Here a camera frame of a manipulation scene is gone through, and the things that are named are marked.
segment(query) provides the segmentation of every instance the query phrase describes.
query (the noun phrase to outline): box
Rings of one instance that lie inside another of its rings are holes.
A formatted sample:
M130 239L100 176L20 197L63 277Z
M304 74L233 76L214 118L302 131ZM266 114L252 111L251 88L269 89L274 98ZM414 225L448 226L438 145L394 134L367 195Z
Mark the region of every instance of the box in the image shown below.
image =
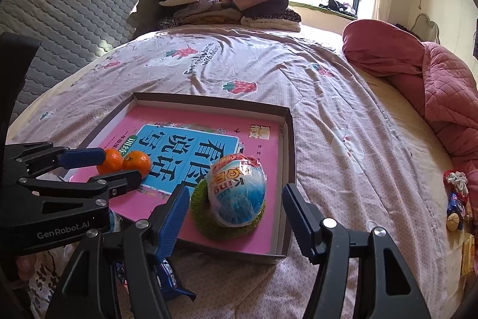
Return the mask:
M106 116L78 148L120 149L144 124L158 128L182 126L191 125L186 123L191 119L199 128L211 126L208 121L223 126L220 130L224 134L240 138L245 155L255 151L254 157L259 157L267 148L276 150L277 156L269 152L267 159L261 161L266 174L275 171L272 165L276 161L276 174L268 177L264 216L252 233L228 242L213 242L195 230L188 214L178 237L178 247L253 262L275 263L285 258L290 250L292 230L282 207L281 189L287 183L295 183L294 133L287 107L198 95L134 93ZM262 147L258 143L264 144L263 149L252 150L254 145ZM86 181L95 175L96 167L60 172L66 181ZM131 220L141 219L147 218L158 204L164 204L167 197L168 194L161 191L138 190L110 199L109 205Z

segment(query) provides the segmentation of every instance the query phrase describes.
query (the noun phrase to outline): screw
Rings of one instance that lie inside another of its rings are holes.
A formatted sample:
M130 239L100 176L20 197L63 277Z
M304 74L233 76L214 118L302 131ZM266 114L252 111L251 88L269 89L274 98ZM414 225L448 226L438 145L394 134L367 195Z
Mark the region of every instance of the screw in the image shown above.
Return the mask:
M387 232L385 231L385 229L383 227L376 227L373 229L373 233L377 236L377 237L385 237Z
M87 231L87 237L88 238L95 238L98 235L98 230L95 228L91 228L90 230Z
M335 226L337 226L337 222L335 219L332 219L332 218L325 218L323 221L322 221L322 224L325 226L325 227L328 227L328 228L334 228Z
M134 225L137 228L147 228L149 226L149 222L147 219L140 219Z

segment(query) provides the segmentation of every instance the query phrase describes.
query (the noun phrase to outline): green fuzzy ring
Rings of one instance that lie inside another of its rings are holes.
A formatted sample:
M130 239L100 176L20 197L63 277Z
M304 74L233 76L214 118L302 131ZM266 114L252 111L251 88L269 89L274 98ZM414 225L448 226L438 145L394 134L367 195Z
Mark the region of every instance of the green fuzzy ring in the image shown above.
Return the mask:
M264 209L266 204L262 206L259 214L254 218L251 224L242 227L223 227L219 226L214 219L214 216L209 211L209 205L207 202L207 183L206 180L201 180L194 189L191 195L191 202L189 208L197 229L206 237L214 240L226 240L234 239L245 235L257 227L262 216L264 215Z

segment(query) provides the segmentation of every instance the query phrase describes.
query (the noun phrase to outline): orange fruit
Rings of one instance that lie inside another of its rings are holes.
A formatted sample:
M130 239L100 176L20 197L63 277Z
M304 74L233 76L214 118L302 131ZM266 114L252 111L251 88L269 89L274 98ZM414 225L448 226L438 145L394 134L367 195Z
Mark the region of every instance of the orange fruit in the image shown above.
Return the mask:
M101 165L97 165L99 174L114 173L121 171L123 156L115 149L105 149L106 159Z
M141 177L144 179L147 177L148 173L151 171L151 159L149 156L140 152L139 150L133 150L129 152L123 160L123 170L130 171L137 169L141 173Z

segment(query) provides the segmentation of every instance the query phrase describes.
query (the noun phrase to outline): silver bolt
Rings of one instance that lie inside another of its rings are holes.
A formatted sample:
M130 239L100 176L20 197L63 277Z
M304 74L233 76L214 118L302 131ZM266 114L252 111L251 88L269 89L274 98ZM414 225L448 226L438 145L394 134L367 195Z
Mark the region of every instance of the silver bolt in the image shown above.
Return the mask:
M134 224L137 228L147 228L149 226L149 222L147 219L140 219L136 221Z
M95 228L91 228L90 230L87 231L87 237L88 238L95 238L98 235L98 230Z
M377 236L377 237L385 237L387 232L385 231L385 229L383 227L376 227L373 229L373 233Z
M96 203L97 206L101 206L101 207L106 206L106 200L105 199L96 199L95 203Z
M328 227L328 228L334 228L335 226L337 226L337 222L335 219L332 219L332 218L325 218L323 221L322 221L322 224L325 226L325 227Z

